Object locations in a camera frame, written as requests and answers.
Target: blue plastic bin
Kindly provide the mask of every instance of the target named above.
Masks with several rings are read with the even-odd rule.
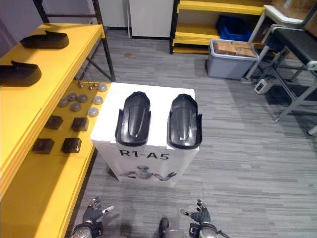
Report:
[[[245,22],[237,17],[219,16],[216,28],[221,39],[231,41],[248,41],[251,31]]]

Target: yellow shelving unit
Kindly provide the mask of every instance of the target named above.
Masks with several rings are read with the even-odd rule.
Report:
[[[264,10],[263,5],[269,4],[269,2],[269,0],[175,0],[177,5],[174,4],[173,21],[177,21],[177,16],[181,14],[181,10],[261,15]],[[219,39],[218,31],[212,25],[174,22],[172,23],[172,31],[173,26],[175,30],[170,43],[171,53],[208,54],[207,48],[199,49],[197,46],[208,46],[211,39]]]
[[[205,54],[209,53],[208,49],[204,48],[193,48],[193,47],[174,47],[173,53],[184,53],[184,54]]]
[[[263,1],[261,0],[180,0],[179,10],[219,11],[241,14],[261,15]]]
[[[75,206],[78,193],[94,152],[90,140],[97,117],[87,115],[90,107],[100,111],[101,105],[93,105],[94,96],[106,100],[107,91],[88,90],[88,84],[79,88],[72,82],[63,97],[75,92],[86,94],[88,101],[82,103],[78,112],[69,107],[56,107],[52,115],[61,116],[63,123],[58,130],[43,128],[38,138],[51,138],[54,146],[49,155],[29,152],[16,173],[1,201],[1,237],[62,238]],[[87,131],[71,129],[75,117],[87,117]],[[64,138],[79,137],[82,140],[79,153],[64,154],[61,147]]]
[[[19,43],[3,58],[10,61],[37,64],[42,72],[38,82],[29,87],[0,87],[0,237],[63,238],[81,189],[95,147],[90,134],[97,117],[90,117],[94,96],[106,100],[107,92],[88,84],[79,88],[74,77],[97,43],[105,38],[102,25],[45,23],[33,34],[45,30],[68,35],[69,45],[59,50],[26,49]],[[57,107],[59,100],[70,92],[86,94],[82,109],[72,112],[69,107]],[[58,130],[44,128],[50,115],[61,116]],[[87,117],[87,131],[71,129],[75,117]],[[79,137],[80,152],[64,154],[65,138]],[[49,155],[30,152],[37,138],[54,141]]]
[[[26,49],[19,43],[3,58],[10,61],[37,64],[41,79],[29,87],[1,87],[1,199],[17,173],[32,144],[52,114],[86,56],[100,37],[105,37],[101,25],[47,23],[33,34],[45,30],[67,33],[69,45],[60,50]]]
[[[208,46],[210,39],[219,39],[215,27],[206,24],[178,23],[173,46],[175,43]]]

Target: black curved shell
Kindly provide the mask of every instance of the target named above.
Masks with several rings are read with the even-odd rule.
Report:
[[[0,85],[27,87],[40,80],[42,73],[36,64],[11,61],[12,65],[0,65]]]
[[[119,110],[116,141],[126,146],[141,146],[147,143],[151,121],[150,100],[143,92],[132,93]]]
[[[66,33],[45,31],[45,35],[33,35],[23,38],[20,43],[25,48],[35,49],[62,49],[68,46],[69,39]]]
[[[172,102],[167,122],[167,143],[179,149],[194,149],[202,142],[202,115],[196,101],[179,94]]]

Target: black shelf frame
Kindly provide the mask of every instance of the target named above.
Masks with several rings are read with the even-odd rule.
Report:
[[[177,27],[177,19],[178,19],[178,13],[177,13],[177,7],[180,0],[174,0],[173,5],[173,14],[172,14],[172,25],[170,28],[170,35],[169,35],[169,53],[173,54],[173,40],[175,39],[175,33],[176,33],[176,27]]]
[[[50,14],[50,13],[46,13],[44,8],[43,8],[43,0],[33,0],[33,3],[42,19],[42,21],[44,23],[49,23],[49,17],[87,17],[87,18],[96,18],[97,23],[101,24],[103,26],[103,30],[104,30],[104,34],[106,35],[106,31],[105,31],[105,27],[103,24],[103,19],[101,16],[101,12],[100,12],[100,6],[99,6],[99,1],[98,0],[92,0],[93,5],[94,5],[94,10],[95,10],[95,14]],[[115,76],[114,76],[114,70],[113,70],[113,65],[112,65],[112,60],[111,60],[111,56],[110,56],[110,51],[109,51],[109,47],[108,47],[108,43],[107,43],[107,39],[105,38],[101,38],[101,42],[103,44],[104,47],[104,51],[105,51],[105,55],[106,55],[106,59],[107,59],[107,63],[108,63],[108,67],[109,67],[109,72],[110,75],[107,74],[103,69],[101,69],[93,60],[92,57],[95,55],[99,45],[100,45],[100,41],[97,45],[97,47],[95,48],[95,50],[92,53],[92,57],[86,57],[86,60],[88,61],[86,67],[84,68],[83,73],[81,74],[79,80],[81,80],[84,77],[84,74],[86,73],[88,67],[90,64],[92,64],[98,71],[100,71],[104,76],[106,76],[111,82],[115,82]]]

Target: white power adapter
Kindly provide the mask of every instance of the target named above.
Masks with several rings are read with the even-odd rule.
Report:
[[[266,93],[268,90],[270,90],[270,88],[273,86],[273,82],[272,81],[268,81],[266,79],[261,79],[255,86],[254,91],[257,94],[263,94]]]

